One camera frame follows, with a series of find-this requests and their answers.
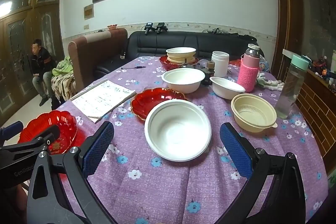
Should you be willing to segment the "white paper bowl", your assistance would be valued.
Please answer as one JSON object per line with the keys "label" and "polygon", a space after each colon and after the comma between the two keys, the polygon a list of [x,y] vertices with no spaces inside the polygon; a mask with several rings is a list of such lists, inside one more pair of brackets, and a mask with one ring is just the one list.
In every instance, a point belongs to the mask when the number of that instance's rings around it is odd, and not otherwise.
{"label": "white paper bowl", "polygon": [[206,113],[186,100],[168,100],[155,106],[147,115],[144,133],[157,155],[174,162],[196,159],[212,138]]}
{"label": "white paper bowl", "polygon": [[241,85],[221,77],[211,77],[213,92],[225,100],[232,100],[236,95],[245,93]]}
{"label": "white paper bowl", "polygon": [[194,68],[178,68],[167,71],[162,75],[162,80],[170,89],[183,94],[190,94],[198,90],[205,79],[205,73]]}

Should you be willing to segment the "white work gloves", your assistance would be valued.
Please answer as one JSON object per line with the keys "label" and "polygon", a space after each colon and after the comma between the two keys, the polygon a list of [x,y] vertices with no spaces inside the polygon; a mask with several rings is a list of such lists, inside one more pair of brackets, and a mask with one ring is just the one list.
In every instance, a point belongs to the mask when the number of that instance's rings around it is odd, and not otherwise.
{"label": "white work gloves", "polygon": [[282,91],[284,83],[280,80],[268,80],[265,78],[264,72],[259,72],[256,78],[256,84],[263,88],[272,91]]}

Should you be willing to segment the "white plastic jar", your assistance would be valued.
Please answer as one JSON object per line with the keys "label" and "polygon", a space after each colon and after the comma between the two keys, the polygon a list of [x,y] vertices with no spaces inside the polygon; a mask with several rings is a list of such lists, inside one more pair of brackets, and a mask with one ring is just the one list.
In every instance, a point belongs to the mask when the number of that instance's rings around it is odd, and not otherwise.
{"label": "white plastic jar", "polygon": [[211,61],[215,63],[214,76],[225,77],[227,75],[230,55],[222,51],[213,51]]}

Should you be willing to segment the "red plate with gold rim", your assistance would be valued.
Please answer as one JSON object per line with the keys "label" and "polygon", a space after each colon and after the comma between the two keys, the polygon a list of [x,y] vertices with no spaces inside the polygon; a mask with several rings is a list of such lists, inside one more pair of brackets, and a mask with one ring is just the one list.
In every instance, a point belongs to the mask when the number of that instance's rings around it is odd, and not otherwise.
{"label": "red plate with gold rim", "polygon": [[169,88],[146,89],[134,96],[130,102],[130,107],[132,113],[144,121],[155,106],[174,99],[186,100],[186,97],[183,93]]}

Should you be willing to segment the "purple floral tablecloth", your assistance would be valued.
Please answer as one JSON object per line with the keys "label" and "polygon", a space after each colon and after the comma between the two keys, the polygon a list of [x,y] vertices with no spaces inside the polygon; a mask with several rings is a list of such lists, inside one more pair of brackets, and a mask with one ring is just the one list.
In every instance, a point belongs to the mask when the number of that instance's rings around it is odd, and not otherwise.
{"label": "purple floral tablecloth", "polygon": [[219,135],[226,122],[270,155],[295,155],[304,188],[304,220],[311,219],[327,197],[327,174],[315,137],[297,108],[255,135],[236,124],[230,102],[212,87],[201,85],[186,99],[196,116],[175,128],[168,145],[172,160],[151,148],[146,124],[130,102],[102,117],[113,125],[114,138],[88,182],[118,223],[216,222],[246,183]]}

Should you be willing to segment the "dark wooden doors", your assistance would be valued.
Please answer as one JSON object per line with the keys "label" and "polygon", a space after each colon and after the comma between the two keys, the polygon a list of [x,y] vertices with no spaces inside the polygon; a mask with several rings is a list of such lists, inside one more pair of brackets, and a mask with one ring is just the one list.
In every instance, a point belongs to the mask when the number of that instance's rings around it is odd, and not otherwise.
{"label": "dark wooden doors", "polygon": [[55,61],[64,58],[59,16],[60,0],[1,0],[1,123],[37,95],[30,58],[32,43]]}

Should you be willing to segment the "beige plastic bowl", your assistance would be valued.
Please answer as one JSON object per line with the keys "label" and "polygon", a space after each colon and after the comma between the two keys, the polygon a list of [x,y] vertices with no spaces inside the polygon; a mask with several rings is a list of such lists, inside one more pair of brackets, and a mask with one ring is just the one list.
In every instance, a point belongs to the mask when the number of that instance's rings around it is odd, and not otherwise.
{"label": "beige plastic bowl", "polygon": [[266,100],[253,94],[238,94],[231,100],[234,120],[240,128],[250,133],[261,133],[277,128],[277,114]]}

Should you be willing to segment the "seated man in black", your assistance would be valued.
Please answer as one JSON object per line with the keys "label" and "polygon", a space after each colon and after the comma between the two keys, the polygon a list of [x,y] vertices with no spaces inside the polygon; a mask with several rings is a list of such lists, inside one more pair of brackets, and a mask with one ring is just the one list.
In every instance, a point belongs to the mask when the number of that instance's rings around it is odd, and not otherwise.
{"label": "seated man in black", "polygon": [[43,106],[51,98],[51,109],[55,110],[60,106],[51,85],[51,79],[54,76],[52,69],[56,67],[56,63],[49,51],[42,46],[41,39],[35,39],[32,43],[32,54],[30,62],[33,75],[32,83],[42,98],[39,106]]}

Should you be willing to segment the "bottle with pink knit sleeve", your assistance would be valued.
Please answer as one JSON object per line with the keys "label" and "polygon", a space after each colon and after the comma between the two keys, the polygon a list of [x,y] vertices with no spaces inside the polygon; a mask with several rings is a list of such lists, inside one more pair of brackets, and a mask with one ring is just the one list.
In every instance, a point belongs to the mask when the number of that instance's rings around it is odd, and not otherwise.
{"label": "bottle with pink knit sleeve", "polygon": [[248,44],[248,48],[241,56],[240,71],[237,83],[241,85],[246,92],[251,92],[255,86],[259,72],[259,50],[259,46],[255,44]]}

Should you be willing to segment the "large red plate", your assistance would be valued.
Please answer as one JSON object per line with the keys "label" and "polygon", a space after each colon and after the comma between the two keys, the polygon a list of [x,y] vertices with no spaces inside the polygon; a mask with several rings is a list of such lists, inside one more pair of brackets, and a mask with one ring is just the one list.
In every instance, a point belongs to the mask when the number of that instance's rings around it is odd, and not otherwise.
{"label": "large red plate", "polygon": [[18,144],[32,141],[45,133],[55,136],[47,142],[52,155],[66,153],[77,134],[76,118],[68,111],[53,110],[31,120],[19,135]]}

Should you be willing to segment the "stack of bowls on red plate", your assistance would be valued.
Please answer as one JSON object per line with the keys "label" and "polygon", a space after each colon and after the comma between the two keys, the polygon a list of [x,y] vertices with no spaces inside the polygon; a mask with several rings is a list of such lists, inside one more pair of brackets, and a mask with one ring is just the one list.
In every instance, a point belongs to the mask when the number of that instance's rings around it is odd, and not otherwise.
{"label": "stack of bowls on red plate", "polygon": [[166,54],[159,58],[166,71],[181,67],[190,67],[198,63],[196,49],[191,47],[176,47],[166,50]]}

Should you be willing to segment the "black gadgets on sofa back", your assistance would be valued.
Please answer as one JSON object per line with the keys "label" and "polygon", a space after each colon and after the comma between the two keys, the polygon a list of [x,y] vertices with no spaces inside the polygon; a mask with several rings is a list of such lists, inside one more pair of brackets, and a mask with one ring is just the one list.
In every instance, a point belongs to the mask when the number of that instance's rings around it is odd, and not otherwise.
{"label": "black gadgets on sofa back", "polygon": [[164,22],[158,23],[155,27],[153,26],[153,23],[147,23],[144,26],[144,30],[145,35],[148,35],[150,32],[156,32],[157,34],[160,34],[161,32],[167,32],[168,28]]}

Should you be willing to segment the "black leather sofa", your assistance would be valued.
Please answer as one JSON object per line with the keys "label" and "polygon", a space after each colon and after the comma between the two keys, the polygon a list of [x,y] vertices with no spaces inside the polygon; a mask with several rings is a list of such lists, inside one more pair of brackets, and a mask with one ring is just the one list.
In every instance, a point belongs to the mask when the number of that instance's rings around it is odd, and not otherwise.
{"label": "black leather sofa", "polygon": [[166,50],[176,47],[196,49],[199,59],[211,58],[213,51],[222,51],[230,55],[230,60],[237,60],[248,48],[248,44],[257,44],[257,39],[249,35],[213,34],[208,32],[151,32],[132,33],[116,56],[100,61],[93,70],[94,79],[100,79],[128,62],[144,56],[163,56]]}

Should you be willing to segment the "black pen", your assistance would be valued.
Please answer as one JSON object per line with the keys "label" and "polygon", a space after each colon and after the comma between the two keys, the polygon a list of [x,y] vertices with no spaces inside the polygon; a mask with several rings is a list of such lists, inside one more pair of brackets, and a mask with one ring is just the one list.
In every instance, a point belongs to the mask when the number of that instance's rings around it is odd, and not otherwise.
{"label": "black pen", "polygon": [[146,68],[146,66],[136,66],[136,67],[130,67],[130,68],[121,68],[122,70],[131,70],[131,69],[143,69]]}

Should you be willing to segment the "small dark jar with cork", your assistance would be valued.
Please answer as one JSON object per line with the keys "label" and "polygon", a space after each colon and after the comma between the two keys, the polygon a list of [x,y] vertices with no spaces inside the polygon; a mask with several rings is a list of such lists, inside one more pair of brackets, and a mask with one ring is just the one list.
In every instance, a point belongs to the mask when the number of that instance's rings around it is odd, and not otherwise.
{"label": "small dark jar with cork", "polygon": [[210,80],[211,77],[214,77],[215,74],[215,63],[213,61],[207,61],[206,66],[202,69],[203,73],[205,74],[205,78],[202,81],[204,86],[212,85],[212,81]]}

